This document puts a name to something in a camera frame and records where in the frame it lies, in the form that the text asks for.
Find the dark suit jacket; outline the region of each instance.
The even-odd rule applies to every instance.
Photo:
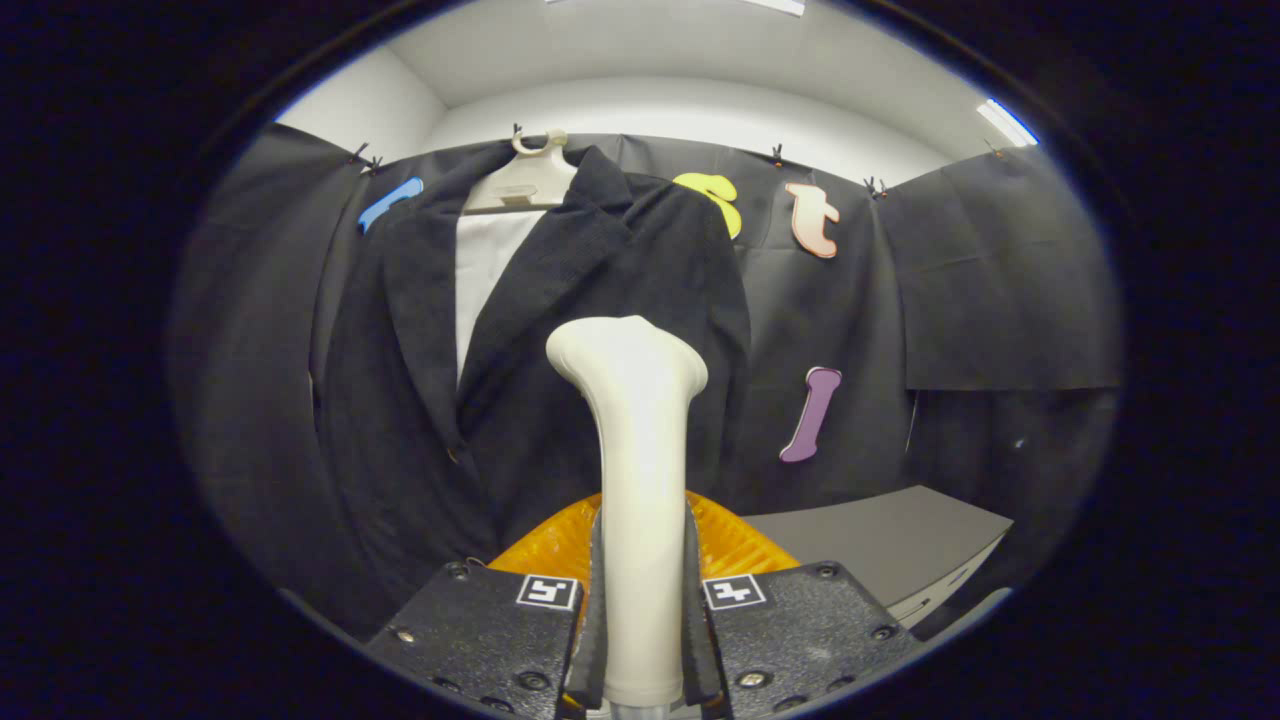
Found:
[[[746,300],[723,215],[668,181],[623,174],[595,147],[476,320],[461,386],[456,225],[471,187],[515,155],[495,143],[379,218],[334,324],[320,433],[390,616],[442,564],[489,560],[599,491],[590,410],[545,355],[576,318],[643,315],[707,361],[690,407],[687,484],[733,452],[746,389]]]

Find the white plastic hanger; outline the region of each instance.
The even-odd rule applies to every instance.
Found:
[[[564,202],[564,193],[577,173],[577,168],[564,161],[568,135],[559,128],[549,129],[547,145],[536,149],[525,147],[522,135],[524,131],[516,126],[511,138],[516,158],[471,188],[471,195],[462,206],[463,215],[549,210]]]

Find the white wall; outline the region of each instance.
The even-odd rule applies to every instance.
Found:
[[[863,115],[785,92],[690,78],[620,77],[544,85],[444,113],[419,152],[558,127],[695,140],[782,156],[860,182],[897,184],[952,160]]]
[[[444,104],[387,47],[379,47],[311,88],[276,122],[384,163],[417,155]]]

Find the white handle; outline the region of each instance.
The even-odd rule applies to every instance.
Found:
[[[707,364],[636,315],[566,323],[547,340],[547,356],[586,397],[600,437],[604,697],[669,706],[684,684],[685,436]]]

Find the hanger hook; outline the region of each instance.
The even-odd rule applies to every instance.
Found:
[[[547,145],[541,147],[525,147],[522,142],[524,133],[516,126],[516,133],[511,137],[511,146],[516,149],[516,152],[525,158],[536,158],[550,150],[556,145],[568,145],[568,133],[559,128],[553,128],[547,131]]]

